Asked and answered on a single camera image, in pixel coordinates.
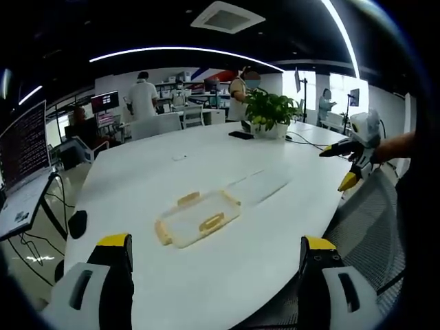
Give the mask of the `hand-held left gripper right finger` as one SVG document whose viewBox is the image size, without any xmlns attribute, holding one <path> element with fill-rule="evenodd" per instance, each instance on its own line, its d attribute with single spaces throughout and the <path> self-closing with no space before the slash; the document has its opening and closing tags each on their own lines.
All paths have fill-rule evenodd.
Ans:
<svg viewBox="0 0 440 330">
<path fill-rule="evenodd" d="M 382 320 L 373 287 L 323 238 L 301 238 L 297 297 L 297 329 L 375 329 Z"/>
</svg>

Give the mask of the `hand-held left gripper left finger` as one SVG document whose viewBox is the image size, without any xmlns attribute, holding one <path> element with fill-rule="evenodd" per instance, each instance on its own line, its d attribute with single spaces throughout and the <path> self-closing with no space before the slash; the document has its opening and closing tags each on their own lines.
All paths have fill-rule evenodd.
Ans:
<svg viewBox="0 0 440 330">
<path fill-rule="evenodd" d="M 41 316 L 50 329 L 131 329 L 132 272 L 132 236 L 106 236 L 56 283 Z"/>
</svg>

